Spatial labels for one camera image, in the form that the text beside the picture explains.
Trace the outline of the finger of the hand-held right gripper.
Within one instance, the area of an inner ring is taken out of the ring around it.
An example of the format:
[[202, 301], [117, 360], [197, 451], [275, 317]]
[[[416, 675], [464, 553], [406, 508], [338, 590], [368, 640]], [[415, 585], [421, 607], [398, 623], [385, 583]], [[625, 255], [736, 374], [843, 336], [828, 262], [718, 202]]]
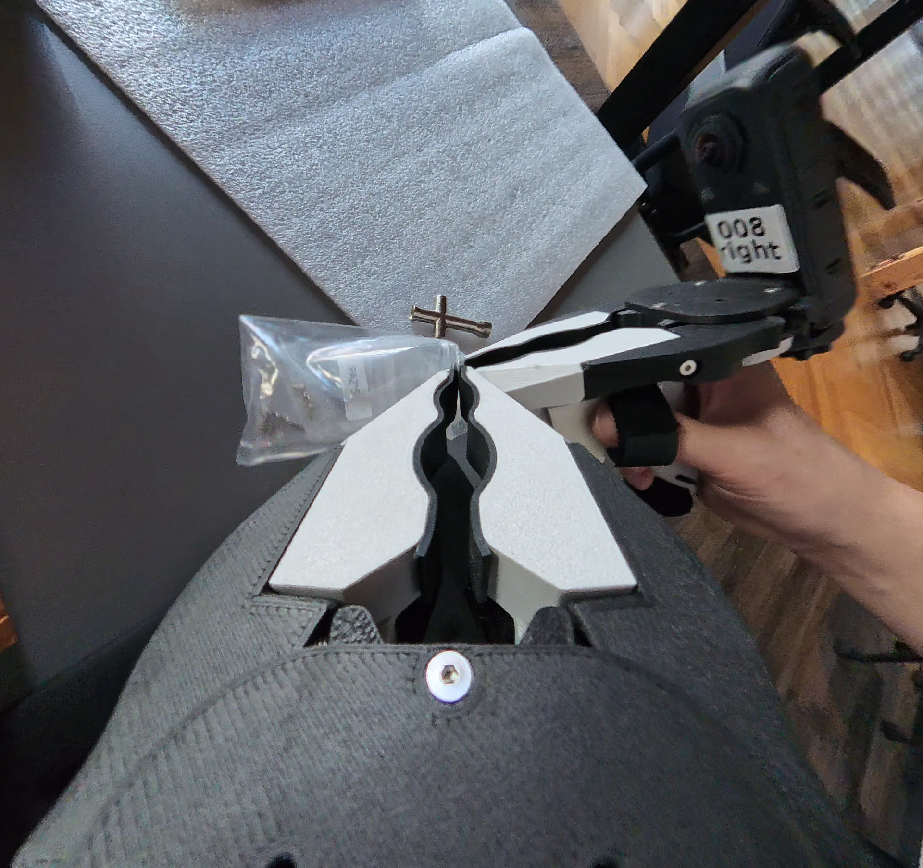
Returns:
[[676, 332], [657, 327], [625, 328], [580, 346], [580, 360], [568, 370], [563, 367], [545, 370], [478, 369], [478, 374], [529, 410], [573, 405], [583, 402], [586, 397], [583, 381], [585, 363], [677, 338]]
[[568, 370], [585, 343], [629, 328], [616, 311], [587, 310], [544, 322], [467, 355], [464, 365], [480, 370]]

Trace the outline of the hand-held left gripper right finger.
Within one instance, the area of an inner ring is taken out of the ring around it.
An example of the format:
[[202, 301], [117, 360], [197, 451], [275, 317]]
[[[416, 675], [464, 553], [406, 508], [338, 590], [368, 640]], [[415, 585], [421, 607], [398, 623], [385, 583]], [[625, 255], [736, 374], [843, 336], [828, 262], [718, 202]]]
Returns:
[[567, 441], [476, 371], [463, 379], [488, 597], [526, 628], [541, 608], [633, 593], [638, 580]]

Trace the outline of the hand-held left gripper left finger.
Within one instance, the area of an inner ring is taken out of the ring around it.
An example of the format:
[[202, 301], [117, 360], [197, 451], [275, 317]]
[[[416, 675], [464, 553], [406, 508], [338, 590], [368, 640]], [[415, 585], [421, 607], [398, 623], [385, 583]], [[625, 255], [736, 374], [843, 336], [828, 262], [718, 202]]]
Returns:
[[428, 474], [445, 451], [458, 372], [437, 372], [341, 447], [269, 578], [271, 591], [366, 608], [396, 619], [421, 594], [432, 539]]

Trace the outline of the large clear zip bag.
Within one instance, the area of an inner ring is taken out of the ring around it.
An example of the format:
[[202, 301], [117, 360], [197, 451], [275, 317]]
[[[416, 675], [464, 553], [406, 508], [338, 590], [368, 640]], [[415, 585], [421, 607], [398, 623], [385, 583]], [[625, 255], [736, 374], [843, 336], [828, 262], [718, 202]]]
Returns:
[[455, 343], [420, 335], [255, 315], [240, 315], [238, 327], [243, 467], [338, 446], [462, 361]]

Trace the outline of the grey desk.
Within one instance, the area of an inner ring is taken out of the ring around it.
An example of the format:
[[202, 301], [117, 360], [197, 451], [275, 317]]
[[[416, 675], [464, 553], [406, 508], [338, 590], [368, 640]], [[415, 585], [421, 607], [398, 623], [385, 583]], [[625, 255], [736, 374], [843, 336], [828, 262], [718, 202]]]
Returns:
[[[2, 594], [25, 693], [119, 693], [299, 472], [237, 465], [239, 316], [357, 323], [33, 0], [3, 1]], [[635, 209], [553, 310], [675, 281]]]

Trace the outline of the person's right hand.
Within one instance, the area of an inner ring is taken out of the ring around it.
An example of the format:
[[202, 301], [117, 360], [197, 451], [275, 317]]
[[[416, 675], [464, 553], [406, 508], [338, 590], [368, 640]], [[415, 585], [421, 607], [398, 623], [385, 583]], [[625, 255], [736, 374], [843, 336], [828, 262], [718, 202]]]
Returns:
[[862, 546], [853, 516], [868, 467], [787, 394], [767, 363], [686, 392], [680, 463], [699, 473], [717, 516], [805, 559], [831, 563]]

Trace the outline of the metal cross wrench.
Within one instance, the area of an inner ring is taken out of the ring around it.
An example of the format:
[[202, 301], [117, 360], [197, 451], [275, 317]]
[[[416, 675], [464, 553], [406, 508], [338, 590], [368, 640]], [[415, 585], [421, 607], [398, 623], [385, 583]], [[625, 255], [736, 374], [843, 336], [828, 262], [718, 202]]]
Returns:
[[431, 308], [413, 305], [409, 319], [412, 322], [422, 322], [430, 325], [433, 336], [437, 339], [445, 338], [448, 331], [466, 333], [480, 339], [487, 339], [490, 338], [493, 330], [491, 322], [449, 314], [448, 299], [442, 294], [434, 297], [434, 303]]

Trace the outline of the white foam sheet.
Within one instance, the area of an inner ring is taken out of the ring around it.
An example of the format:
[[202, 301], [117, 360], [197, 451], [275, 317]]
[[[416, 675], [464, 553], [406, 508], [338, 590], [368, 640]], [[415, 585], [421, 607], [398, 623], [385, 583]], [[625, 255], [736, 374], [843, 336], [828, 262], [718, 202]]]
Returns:
[[33, 0], [361, 326], [524, 328], [637, 171], [505, 0]]

